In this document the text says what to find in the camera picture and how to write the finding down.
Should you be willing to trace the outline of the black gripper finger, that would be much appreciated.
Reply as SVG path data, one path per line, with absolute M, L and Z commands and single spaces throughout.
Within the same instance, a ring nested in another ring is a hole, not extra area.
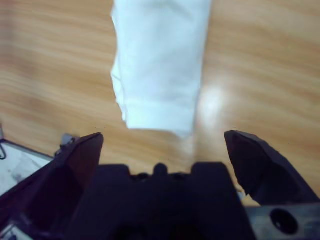
M 319 203 L 320 199 L 291 163 L 256 135 L 224 133 L 228 155 L 245 194 L 263 205 Z
M 64 240 L 99 165 L 97 132 L 61 145 L 53 160 L 0 197 L 2 240 Z

